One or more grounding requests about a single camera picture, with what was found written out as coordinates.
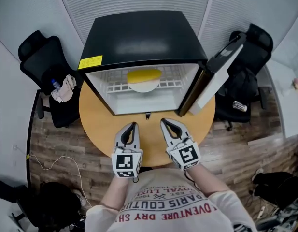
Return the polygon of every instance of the round wooden table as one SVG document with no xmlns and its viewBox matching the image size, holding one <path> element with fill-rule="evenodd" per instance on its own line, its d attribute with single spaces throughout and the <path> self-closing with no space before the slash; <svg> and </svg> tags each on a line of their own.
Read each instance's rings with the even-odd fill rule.
<svg viewBox="0 0 298 232">
<path fill-rule="evenodd" d="M 213 122 L 215 97 L 197 115 L 187 113 L 179 117 L 175 112 L 151 113 L 150 119 L 145 114 L 113 116 L 102 104 L 94 92 L 84 82 L 79 98 L 79 112 L 83 128 L 93 144 L 107 156 L 114 150 L 115 135 L 133 121 L 139 125 L 140 148 L 143 150 L 142 166 L 155 167 L 171 163 L 166 154 L 166 142 L 160 127 L 162 118 L 172 118 L 184 123 L 198 144 L 205 138 Z"/>
</svg>

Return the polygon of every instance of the water bottle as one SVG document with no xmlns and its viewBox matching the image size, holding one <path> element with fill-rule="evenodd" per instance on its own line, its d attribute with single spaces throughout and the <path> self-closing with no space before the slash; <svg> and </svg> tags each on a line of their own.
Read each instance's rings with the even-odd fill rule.
<svg viewBox="0 0 298 232">
<path fill-rule="evenodd" d="M 53 87 L 57 90 L 57 91 L 59 91 L 60 90 L 60 83 L 58 83 L 56 80 L 54 80 L 54 79 L 52 79 L 51 80 L 51 82 L 52 82 L 52 85 L 53 85 Z"/>
</svg>

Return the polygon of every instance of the open fridge door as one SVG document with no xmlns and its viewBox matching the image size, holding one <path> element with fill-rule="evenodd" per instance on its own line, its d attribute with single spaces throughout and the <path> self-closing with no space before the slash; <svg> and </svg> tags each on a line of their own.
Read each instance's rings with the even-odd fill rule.
<svg viewBox="0 0 298 232">
<path fill-rule="evenodd" d="M 240 33 L 207 62 L 205 71 L 202 72 L 187 99 L 178 109 L 179 116 L 185 115 L 187 111 L 196 115 L 216 94 L 228 79 L 227 70 L 242 50 L 245 40 L 245 34 Z"/>
</svg>

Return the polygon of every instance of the yellow sticker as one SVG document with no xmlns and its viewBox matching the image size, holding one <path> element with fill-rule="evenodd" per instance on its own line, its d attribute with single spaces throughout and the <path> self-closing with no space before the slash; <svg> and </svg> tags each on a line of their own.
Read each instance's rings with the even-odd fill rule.
<svg viewBox="0 0 298 232">
<path fill-rule="evenodd" d="M 78 69 L 101 65 L 102 55 L 80 60 Z"/>
</svg>

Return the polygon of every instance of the white cable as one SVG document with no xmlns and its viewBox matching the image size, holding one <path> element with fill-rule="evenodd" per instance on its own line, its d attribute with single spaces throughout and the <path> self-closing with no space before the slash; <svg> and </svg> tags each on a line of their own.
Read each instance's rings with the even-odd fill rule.
<svg viewBox="0 0 298 232">
<path fill-rule="evenodd" d="M 30 155 L 29 157 L 35 157 L 36 160 L 37 160 L 37 162 L 39 163 L 39 165 L 40 165 L 40 166 L 42 167 L 42 169 L 44 169 L 45 171 L 51 169 L 51 168 L 53 167 L 53 165 L 54 165 L 58 160 L 60 160 L 62 157 L 66 157 L 66 158 L 72 159 L 72 160 L 76 163 L 77 168 L 78 168 L 78 173 L 79 173 L 79 176 L 80 176 L 80 186 L 81 186 L 81 191 L 82 191 L 82 193 L 83 193 L 83 195 L 84 195 L 84 197 L 85 197 L 87 203 L 92 207 L 92 205 L 90 204 L 90 202 L 89 202 L 89 201 L 87 200 L 87 198 L 86 198 L 85 191 L 83 190 L 83 187 L 82 187 L 82 178 L 81 178 L 81 174 L 80 174 L 80 169 L 79 169 L 79 166 L 78 166 L 78 164 L 77 164 L 77 162 L 75 161 L 74 158 L 67 157 L 67 156 L 60 156 L 57 160 L 55 160 L 55 161 L 52 163 L 52 165 L 51 165 L 50 168 L 45 169 L 45 168 L 43 168 L 42 164 L 38 161 L 38 159 L 37 159 L 37 157 L 36 157 L 35 155 Z"/>
</svg>

